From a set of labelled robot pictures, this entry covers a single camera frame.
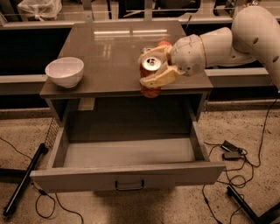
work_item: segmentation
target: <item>table surface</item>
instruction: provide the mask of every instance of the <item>table surface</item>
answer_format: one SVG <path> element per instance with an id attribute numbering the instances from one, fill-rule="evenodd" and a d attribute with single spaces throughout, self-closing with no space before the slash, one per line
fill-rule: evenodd
<path id="1" fill-rule="evenodd" d="M 63 88 L 49 79 L 41 90 L 42 98 L 80 98 L 135 96 L 140 92 L 138 58 L 144 47 L 161 40 L 175 43 L 185 36 L 178 21 L 119 21 L 75 24 L 59 57 L 84 61 L 84 76 L 73 88 Z M 188 94 L 212 88 L 205 73 L 180 76 L 162 87 L 162 94 Z"/>

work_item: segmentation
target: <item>concrete floor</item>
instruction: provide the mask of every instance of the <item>concrete floor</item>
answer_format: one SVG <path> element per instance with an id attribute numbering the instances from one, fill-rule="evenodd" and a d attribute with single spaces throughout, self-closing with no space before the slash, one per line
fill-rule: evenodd
<path id="1" fill-rule="evenodd" d="M 221 144 L 224 140 L 248 151 L 248 159 L 258 164 L 257 153 L 261 142 L 262 128 L 271 101 L 229 101 L 211 102 L 208 112 L 199 119 L 199 127 L 204 141 Z M 255 211 L 261 215 L 280 201 L 280 103 L 269 112 L 262 146 L 262 165 L 255 169 L 252 181 L 239 193 Z M 39 144 L 46 140 L 52 118 L 48 110 L 0 111 L 0 137 L 9 141 L 19 151 L 32 157 Z M 0 167 L 26 169 L 29 159 L 16 153 L 7 143 L 0 140 Z M 217 148 L 211 160 L 221 160 L 222 150 Z M 40 159 L 36 169 L 44 169 L 50 153 Z M 242 161 L 226 162 L 227 168 L 238 168 Z M 232 172 L 251 176 L 251 168 L 246 165 L 242 171 Z M 225 173 L 219 177 L 227 181 Z M 4 208 L 16 185 L 0 183 L 0 207 Z M 139 192 L 70 192 L 59 193 L 61 204 L 82 215 L 85 224 L 116 223 L 216 223 L 202 196 L 202 186 L 179 186 L 174 189 L 148 190 Z M 227 195 L 227 186 L 221 183 L 207 185 L 208 197 L 213 213 L 222 223 L 229 223 L 230 216 L 238 205 Z M 33 185 L 29 185 L 17 205 L 17 211 L 10 217 L 0 217 L 0 223 L 81 223 L 81 218 L 61 209 L 56 203 L 52 217 L 45 220 L 36 214 L 35 203 L 39 196 Z M 43 215 L 52 211 L 53 202 L 42 197 L 38 210 Z M 253 223 L 240 210 L 232 223 Z"/>

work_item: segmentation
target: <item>drawer handle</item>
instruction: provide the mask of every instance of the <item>drawer handle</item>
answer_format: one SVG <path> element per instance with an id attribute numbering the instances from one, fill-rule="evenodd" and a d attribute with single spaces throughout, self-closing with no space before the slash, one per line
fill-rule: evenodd
<path id="1" fill-rule="evenodd" d="M 142 190 L 144 188 L 144 180 L 141 180 L 141 186 L 139 187 L 128 187 L 128 188 L 120 188 L 118 187 L 119 183 L 116 181 L 115 182 L 115 189 L 117 191 L 139 191 Z"/>

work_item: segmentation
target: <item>can lid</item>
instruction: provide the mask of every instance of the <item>can lid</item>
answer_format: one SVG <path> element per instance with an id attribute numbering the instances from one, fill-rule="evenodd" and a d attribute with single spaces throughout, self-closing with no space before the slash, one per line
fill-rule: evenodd
<path id="1" fill-rule="evenodd" d="M 142 66 L 148 71 L 157 71 L 162 63 L 163 61 L 157 56 L 148 56 L 142 59 Z"/>

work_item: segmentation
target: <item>cabinet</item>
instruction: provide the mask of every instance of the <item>cabinet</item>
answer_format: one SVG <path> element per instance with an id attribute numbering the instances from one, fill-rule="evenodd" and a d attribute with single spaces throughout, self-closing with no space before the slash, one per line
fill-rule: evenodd
<path id="1" fill-rule="evenodd" d="M 182 33 L 174 21 L 73 27 L 59 56 L 84 60 L 84 77 L 71 89 L 43 86 L 59 133 L 46 169 L 31 173 L 37 184 L 57 193 L 215 182 L 225 165 L 209 161 L 197 125 L 212 88 L 207 76 L 182 76 L 154 99 L 140 93 L 141 49 Z"/>

